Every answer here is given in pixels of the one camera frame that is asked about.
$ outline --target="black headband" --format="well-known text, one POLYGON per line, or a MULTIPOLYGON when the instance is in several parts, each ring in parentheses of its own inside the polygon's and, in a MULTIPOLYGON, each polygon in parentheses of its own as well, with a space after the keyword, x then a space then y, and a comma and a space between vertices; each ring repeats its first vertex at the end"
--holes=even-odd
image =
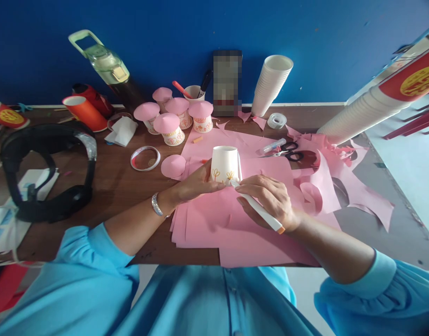
POLYGON ((64 124, 44 124, 28 127, 12 133, 0 148, 0 160, 5 171, 9 192, 14 204, 19 208, 17 218, 25 222, 50 223, 63 220, 87 205, 92 198, 92 181, 97 159, 97 143, 93 132, 76 121, 64 124), (84 185, 73 186, 51 200, 37 200, 38 191, 54 176, 56 165, 51 154, 83 144, 89 159, 84 185), (24 201, 17 185, 16 174, 20 163, 30 151, 39 153, 49 168, 47 179, 37 188, 28 186, 27 200, 24 201))

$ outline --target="scissors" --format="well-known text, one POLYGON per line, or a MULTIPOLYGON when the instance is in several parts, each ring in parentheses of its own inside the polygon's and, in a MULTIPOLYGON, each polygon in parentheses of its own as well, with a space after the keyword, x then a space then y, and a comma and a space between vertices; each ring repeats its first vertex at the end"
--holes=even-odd
POLYGON ((281 146, 281 152, 265 155, 261 157, 273 157, 273 156, 286 156, 289 161, 298 162, 304 158, 302 152, 294 152, 295 149, 298 148, 298 144, 292 141, 287 142, 285 145, 281 146))

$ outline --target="blue shirt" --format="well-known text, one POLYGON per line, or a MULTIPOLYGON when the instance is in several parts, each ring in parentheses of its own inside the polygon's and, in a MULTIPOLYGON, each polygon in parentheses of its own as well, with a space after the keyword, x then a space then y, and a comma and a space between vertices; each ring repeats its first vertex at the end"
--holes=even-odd
MULTIPOLYGON (((320 335, 283 267, 159 266, 131 308, 138 265, 103 224, 65 233, 0 335, 320 335)), ((429 273, 376 252, 359 281, 314 297, 337 335, 429 335, 429 273)))

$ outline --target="orange paper cup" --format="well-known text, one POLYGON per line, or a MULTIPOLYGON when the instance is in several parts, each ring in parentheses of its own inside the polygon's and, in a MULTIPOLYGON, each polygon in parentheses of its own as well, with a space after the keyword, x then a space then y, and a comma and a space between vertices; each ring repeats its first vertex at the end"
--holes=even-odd
POLYGON ((29 124, 29 119, 4 104, 0 104, 0 125, 21 129, 29 124))
POLYGON ((64 98, 62 103, 71 114, 85 123, 92 131, 101 132, 107 129, 107 120, 85 97, 70 96, 64 98))

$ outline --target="gold circle emblem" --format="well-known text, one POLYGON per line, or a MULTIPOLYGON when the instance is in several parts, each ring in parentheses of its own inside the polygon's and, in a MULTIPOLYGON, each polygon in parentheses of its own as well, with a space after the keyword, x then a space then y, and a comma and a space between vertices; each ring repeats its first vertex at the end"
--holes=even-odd
POLYGON ((23 122, 23 117, 20 114, 8 109, 0 111, 0 119, 9 124, 21 124, 23 122))
POLYGON ((402 83, 400 91, 405 96, 419 96, 429 89, 429 67, 410 75, 402 83))

